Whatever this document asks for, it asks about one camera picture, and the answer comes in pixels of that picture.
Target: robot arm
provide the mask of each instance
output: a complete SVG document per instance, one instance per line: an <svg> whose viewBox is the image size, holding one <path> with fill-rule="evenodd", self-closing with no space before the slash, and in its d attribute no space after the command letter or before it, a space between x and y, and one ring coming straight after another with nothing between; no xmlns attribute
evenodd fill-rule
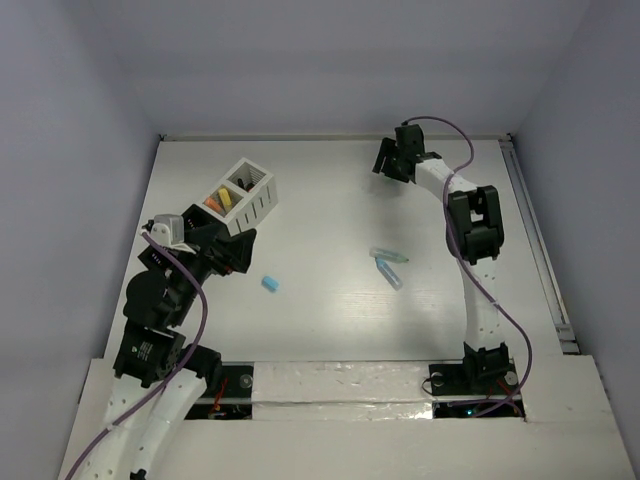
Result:
<svg viewBox="0 0 640 480"><path fill-rule="evenodd" d="M417 164L415 168L415 184L427 189L439 200L443 198L444 184L453 171L442 159L433 158ZM476 195L478 186L465 180L460 175L454 175L449 183L449 192L459 192L460 198ZM493 257L477 259L475 264L468 261L467 267L473 272L482 286L495 297L496 260ZM498 311L482 295L468 275L460 267L464 286L464 299L467 312L467 331L465 344L471 349L479 351L482 348L493 350L504 343L504 336L500 329Z"/></svg>
<svg viewBox="0 0 640 480"><path fill-rule="evenodd" d="M182 324L193 304L195 282L202 285L212 274L248 270L256 237L255 230L230 237L223 224L195 205L182 216L158 215L145 230L152 245L158 244L169 253L165 252L165 258L147 248L138 257L147 270L127 285L127 322L114 363L116 378L103 419L104 430L96 438L99 443L88 447L89 454L81 465L83 480L154 478L157 464L195 400L205 390L215 393L220 387L220 354L197 345L188 356L193 347L183 349L185 337L174 328ZM177 258L182 270L169 261L171 256ZM193 278L189 280L186 273ZM151 398L157 389L162 391ZM76 468L74 465L67 479Z"/></svg>
<svg viewBox="0 0 640 480"><path fill-rule="evenodd" d="M373 172L415 183L441 202L447 199L446 214L454 237L447 236L447 245L454 255L452 242L455 242L465 264L457 259L467 314L465 356L462 368L439 369L440 366L433 365L432 377L435 373L441 378L433 381L432 386L434 394L440 387L441 395L486 394L512 366L498 312L464 270L469 270L495 298L496 260L504 242L497 190L477 186L456 174L449 182L448 192L444 192L453 171L440 155L425 152L424 135L418 125L402 125L396 128L395 140L382 141Z"/></svg>

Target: white holder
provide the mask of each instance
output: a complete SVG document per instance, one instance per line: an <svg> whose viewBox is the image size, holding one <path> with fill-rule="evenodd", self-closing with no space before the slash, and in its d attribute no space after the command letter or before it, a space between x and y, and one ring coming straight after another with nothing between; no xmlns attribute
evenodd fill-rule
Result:
<svg viewBox="0 0 640 480"><path fill-rule="evenodd" d="M241 188L238 179L242 180L245 187L253 183L251 191ZM222 207L218 190L223 187L229 192L233 206L229 212L220 214L204 202L211 197ZM246 158L236 163L197 203L202 210L224 223L230 235L255 228L277 204L278 194L273 174Z"/></svg>

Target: light blue object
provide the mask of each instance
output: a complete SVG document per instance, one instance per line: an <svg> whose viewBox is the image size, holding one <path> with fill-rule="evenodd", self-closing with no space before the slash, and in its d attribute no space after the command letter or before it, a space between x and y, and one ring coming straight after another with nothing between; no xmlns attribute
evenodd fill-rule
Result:
<svg viewBox="0 0 640 480"><path fill-rule="evenodd" d="M275 292L276 290L278 290L280 283L278 283L277 280L267 275L262 279L262 286L267 290L269 290L270 292Z"/></svg>
<svg viewBox="0 0 640 480"><path fill-rule="evenodd" d="M400 290L402 288L402 280L398 278L396 272L391 270L391 267L387 262L381 258L376 258L376 267L378 267L382 276L387 279L387 282L389 282L394 290Z"/></svg>
<svg viewBox="0 0 640 480"><path fill-rule="evenodd" d="M371 247L369 249L369 256L373 258L381 258L387 262L393 263L407 263L409 261L409 259L404 255L377 247Z"/></svg>

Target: yellow object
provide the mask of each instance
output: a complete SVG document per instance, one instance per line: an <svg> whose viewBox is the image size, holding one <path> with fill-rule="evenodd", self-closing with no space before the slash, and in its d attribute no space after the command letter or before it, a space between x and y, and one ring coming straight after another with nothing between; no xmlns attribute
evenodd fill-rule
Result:
<svg viewBox="0 0 640 480"><path fill-rule="evenodd" d="M233 203L231 203L231 196L229 196L229 192L226 188L222 187L218 190L218 195L220 196L220 200L222 201L222 207L224 211L229 213L229 211L233 208Z"/></svg>

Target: screw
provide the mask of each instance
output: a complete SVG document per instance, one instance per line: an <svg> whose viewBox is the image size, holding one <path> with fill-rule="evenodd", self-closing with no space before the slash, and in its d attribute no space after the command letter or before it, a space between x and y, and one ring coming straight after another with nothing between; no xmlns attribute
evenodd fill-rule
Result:
<svg viewBox="0 0 640 480"><path fill-rule="evenodd" d="M242 375L240 377L240 387L242 388L251 388L253 385L253 377L251 375Z"/></svg>
<svg viewBox="0 0 640 480"><path fill-rule="evenodd" d="M518 383L518 376L513 372L507 372L504 376L504 381L507 382L507 385L516 385Z"/></svg>

